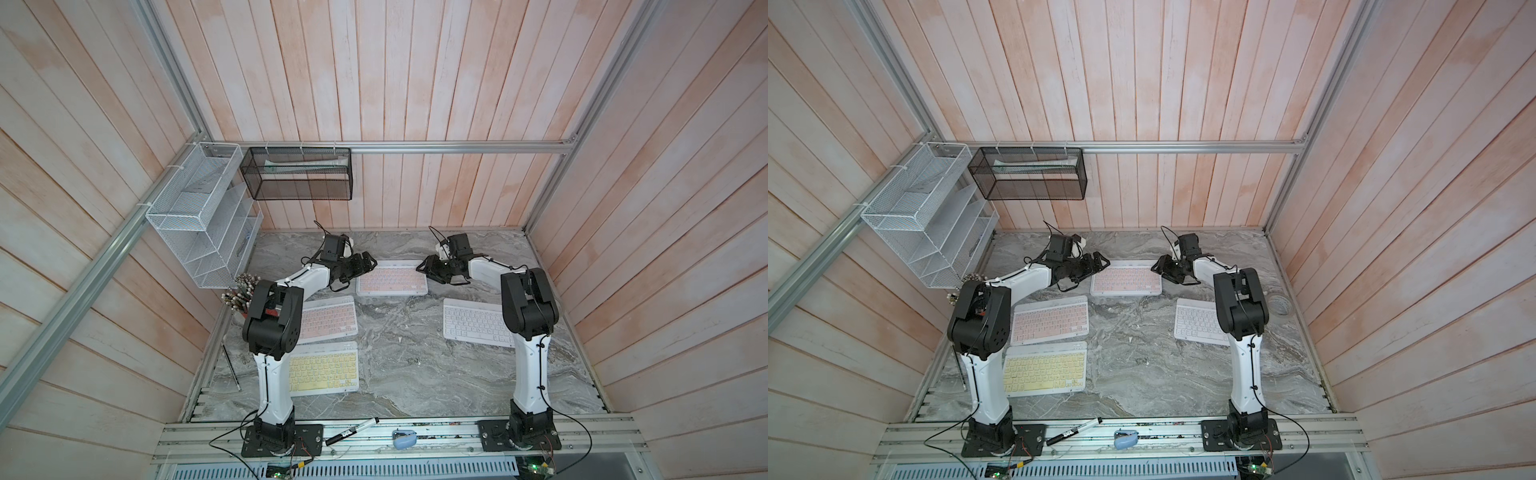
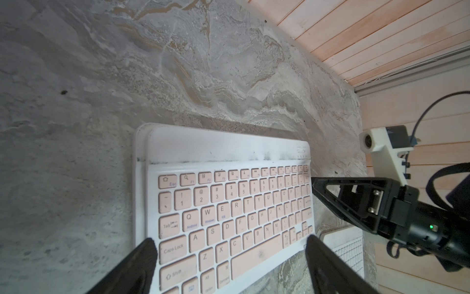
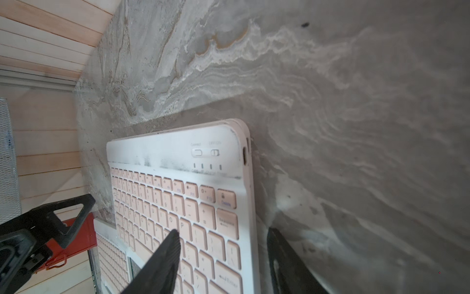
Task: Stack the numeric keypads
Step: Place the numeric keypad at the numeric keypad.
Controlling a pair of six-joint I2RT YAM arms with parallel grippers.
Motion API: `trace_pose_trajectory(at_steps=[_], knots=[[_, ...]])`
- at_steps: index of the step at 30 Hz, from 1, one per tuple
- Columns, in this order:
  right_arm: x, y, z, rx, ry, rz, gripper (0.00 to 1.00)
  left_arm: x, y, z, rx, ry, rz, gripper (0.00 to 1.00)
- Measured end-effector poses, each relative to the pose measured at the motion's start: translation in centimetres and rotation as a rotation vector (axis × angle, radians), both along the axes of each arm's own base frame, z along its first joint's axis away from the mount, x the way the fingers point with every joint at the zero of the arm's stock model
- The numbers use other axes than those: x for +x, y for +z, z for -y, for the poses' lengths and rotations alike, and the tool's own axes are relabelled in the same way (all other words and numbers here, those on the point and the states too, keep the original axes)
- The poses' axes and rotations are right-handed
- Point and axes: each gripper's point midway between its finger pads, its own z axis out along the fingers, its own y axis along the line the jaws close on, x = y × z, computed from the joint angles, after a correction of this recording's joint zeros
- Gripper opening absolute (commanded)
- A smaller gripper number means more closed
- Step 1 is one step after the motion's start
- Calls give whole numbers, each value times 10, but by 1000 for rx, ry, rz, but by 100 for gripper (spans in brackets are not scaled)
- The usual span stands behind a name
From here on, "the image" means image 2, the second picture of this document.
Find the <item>pink keyboard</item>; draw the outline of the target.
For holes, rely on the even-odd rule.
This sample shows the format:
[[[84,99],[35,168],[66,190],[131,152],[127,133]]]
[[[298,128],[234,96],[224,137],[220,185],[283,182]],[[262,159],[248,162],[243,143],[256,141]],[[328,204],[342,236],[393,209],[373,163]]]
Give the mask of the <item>pink keyboard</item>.
[[[153,294],[238,294],[315,232],[305,141],[147,123],[133,140],[133,242]]]

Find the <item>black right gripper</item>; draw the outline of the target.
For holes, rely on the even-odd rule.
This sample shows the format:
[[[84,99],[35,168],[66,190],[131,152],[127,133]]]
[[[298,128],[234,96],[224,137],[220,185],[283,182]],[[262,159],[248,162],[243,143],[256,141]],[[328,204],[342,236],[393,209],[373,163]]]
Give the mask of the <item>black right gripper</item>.
[[[387,239],[394,259],[406,249],[435,256],[443,268],[470,267],[470,221],[418,201],[414,187],[389,178],[313,177],[312,192],[340,219]]]

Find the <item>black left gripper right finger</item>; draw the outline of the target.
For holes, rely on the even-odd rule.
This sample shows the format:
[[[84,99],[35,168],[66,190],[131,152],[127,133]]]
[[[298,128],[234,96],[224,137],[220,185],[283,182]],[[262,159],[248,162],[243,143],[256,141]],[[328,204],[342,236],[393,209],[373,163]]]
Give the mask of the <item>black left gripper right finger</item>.
[[[308,236],[305,257],[315,294],[378,294],[317,236]]]

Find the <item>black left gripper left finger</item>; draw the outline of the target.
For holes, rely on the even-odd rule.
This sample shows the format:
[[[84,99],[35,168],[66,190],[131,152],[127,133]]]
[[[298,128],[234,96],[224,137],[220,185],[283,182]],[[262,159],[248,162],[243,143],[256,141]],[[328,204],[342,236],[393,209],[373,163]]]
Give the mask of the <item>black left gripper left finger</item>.
[[[154,240],[145,239],[87,294],[149,294],[157,258]]]

